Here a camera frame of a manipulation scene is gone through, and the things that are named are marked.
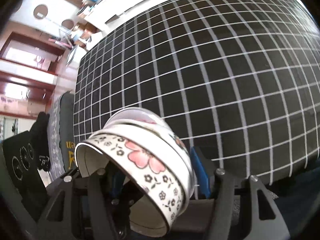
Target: screw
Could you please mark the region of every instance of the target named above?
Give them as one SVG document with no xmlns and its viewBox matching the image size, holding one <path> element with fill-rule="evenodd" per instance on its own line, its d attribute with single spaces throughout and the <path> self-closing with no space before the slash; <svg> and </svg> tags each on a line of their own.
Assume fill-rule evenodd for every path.
<svg viewBox="0 0 320 240">
<path fill-rule="evenodd" d="M 111 204 L 112 205 L 118 205 L 119 204 L 119 200 L 117 198 L 111 200 Z"/>
<path fill-rule="evenodd" d="M 100 176 L 104 175 L 105 173 L 106 173 L 106 171 L 103 168 L 100 168 L 97 170 L 97 174 Z"/>
<path fill-rule="evenodd" d="M 216 169 L 216 173 L 217 173 L 218 175 L 224 175 L 224 174 L 226 174 L 226 172 L 224 171 L 224 169 L 221 169 L 221 168 L 217 168 L 217 169 Z"/>
<path fill-rule="evenodd" d="M 250 177 L 251 177 L 251 179 L 252 179 L 254 182 L 257 182 L 257 181 L 258 181 L 258 177 L 257 177 L 257 176 L 251 175 Z"/>
<path fill-rule="evenodd" d="M 71 176 L 65 176 L 65 177 L 63 178 L 63 181 L 64 181 L 64 182 L 70 182 L 70 181 L 72 181 L 72 177 L 71 177 Z"/>
</svg>

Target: red wooden frame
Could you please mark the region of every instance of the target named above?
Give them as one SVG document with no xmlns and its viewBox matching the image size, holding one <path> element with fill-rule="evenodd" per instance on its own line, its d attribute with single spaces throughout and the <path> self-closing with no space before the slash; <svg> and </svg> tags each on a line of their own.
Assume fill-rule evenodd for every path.
<svg viewBox="0 0 320 240">
<path fill-rule="evenodd" d="M 39 41 L 39 40 L 36 40 L 34 38 L 31 38 L 31 37 L 28 37 L 28 36 L 25 36 L 22 34 L 12 32 L 10 34 L 10 36 L 8 37 L 8 39 L 6 40 L 6 42 L 4 43 L 2 49 L 0 50 L 0 57 L 3 57 L 3 54 L 4 54 L 5 50 L 7 49 L 7 47 L 9 46 L 9 43 L 11 41 L 18 41 L 18 42 L 39 48 L 41 50 L 47 51 L 47 52 L 54 54 L 54 55 L 57 55 L 57 56 L 63 55 L 63 53 L 65 52 L 63 49 L 59 49 L 59 48 L 52 46 L 48 43 L 45 43 L 43 41 Z"/>
<path fill-rule="evenodd" d="M 29 65 L 26 65 L 26 64 L 17 62 L 17 61 L 10 60 L 10 59 L 0 58 L 0 60 L 7 61 L 7 62 L 11 62 L 11 63 L 17 64 L 17 65 L 21 65 L 21 66 L 24 66 L 24 67 L 34 68 L 34 69 L 37 69 L 37 70 L 39 70 L 39 71 L 46 72 L 46 73 L 50 73 L 50 74 L 52 74 L 52 75 L 57 76 L 57 74 L 56 74 L 55 72 L 45 71 L 45 70 L 43 70 L 43 69 L 39 69 L 39 68 L 36 68 L 36 67 L 33 67 L 33 66 L 29 66 Z"/>
<path fill-rule="evenodd" d="M 22 79 L 22 80 L 26 81 L 27 83 L 13 82 L 10 80 L 11 77 Z M 56 87 L 55 85 L 51 85 L 51 84 L 47 84 L 47 83 L 40 82 L 37 80 L 17 76 L 17 75 L 11 74 L 11 73 L 3 72 L 3 71 L 0 71 L 0 80 L 10 82 L 13 84 L 17 84 L 17 85 L 28 86 L 31 88 L 46 89 L 47 91 L 51 91 L 51 92 L 53 92 Z"/>
<path fill-rule="evenodd" d="M 37 119 L 37 117 L 35 117 L 35 116 L 24 115 L 24 114 L 12 114 L 12 113 L 9 113 L 9 112 L 2 112 L 2 111 L 0 111 L 0 115 L 16 117 L 16 118 L 24 118 L 24 119 L 33 119 L 33 120 Z"/>
</svg>

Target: gray fabric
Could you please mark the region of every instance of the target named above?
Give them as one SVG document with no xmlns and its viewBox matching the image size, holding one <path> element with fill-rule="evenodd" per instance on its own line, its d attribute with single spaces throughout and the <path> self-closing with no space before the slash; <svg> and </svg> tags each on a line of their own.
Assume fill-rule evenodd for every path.
<svg viewBox="0 0 320 240">
<path fill-rule="evenodd" d="M 50 179 L 53 181 L 65 173 L 63 158 L 60 149 L 60 101 L 59 97 L 52 105 L 50 111 L 50 118 L 47 127 L 49 155 L 51 161 L 51 168 L 49 171 Z"/>
<path fill-rule="evenodd" d="M 71 161 L 74 157 L 75 144 L 73 135 L 73 104 L 75 95 L 69 92 L 64 93 L 60 100 L 60 149 L 64 163 L 64 170 L 68 171 L 70 168 L 76 167 L 76 163 Z"/>
</svg>

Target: black plastic mount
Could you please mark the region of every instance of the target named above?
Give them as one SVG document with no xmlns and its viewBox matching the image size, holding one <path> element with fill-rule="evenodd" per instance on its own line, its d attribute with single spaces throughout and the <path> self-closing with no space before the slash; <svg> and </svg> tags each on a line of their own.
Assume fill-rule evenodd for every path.
<svg viewBox="0 0 320 240">
<path fill-rule="evenodd" d="M 36 239 L 124 240 L 130 238 L 130 206 L 142 193 L 126 183 L 117 197 L 108 194 L 110 174 L 99 169 L 82 178 L 78 169 L 65 173 L 37 224 Z M 270 192 L 256 177 L 239 179 L 215 169 L 216 199 L 204 240 L 287 240 L 288 228 Z M 240 195 L 239 222 L 231 226 L 235 195 Z"/>
<path fill-rule="evenodd" d="M 124 239 L 130 229 L 129 207 L 142 193 L 128 182 L 114 205 L 108 196 L 107 176 L 104 169 L 87 178 L 82 178 L 78 169 L 62 175 L 38 220 L 36 238 Z"/>
<path fill-rule="evenodd" d="M 218 196 L 205 240 L 290 238 L 284 219 L 261 180 L 256 176 L 239 180 L 223 169 L 216 169 L 215 174 L 219 183 Z M 235 195 L 240 195 L 240 216 L 239 223 L 231 226 Z"/>
</svg>

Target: grid board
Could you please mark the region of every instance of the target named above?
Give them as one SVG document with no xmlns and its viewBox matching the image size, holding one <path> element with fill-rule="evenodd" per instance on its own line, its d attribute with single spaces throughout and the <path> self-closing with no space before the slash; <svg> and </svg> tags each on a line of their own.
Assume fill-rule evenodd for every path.
<svg viewBox="0 0 320 240">
<path fill-rule="evenodd" d="M 296 0 L 169 0 L 82 59 L 75 141 L 144 107 L 221 168 L 272 184 L 319 157 L 319 62 L 319 30 Z"/>
</svg>

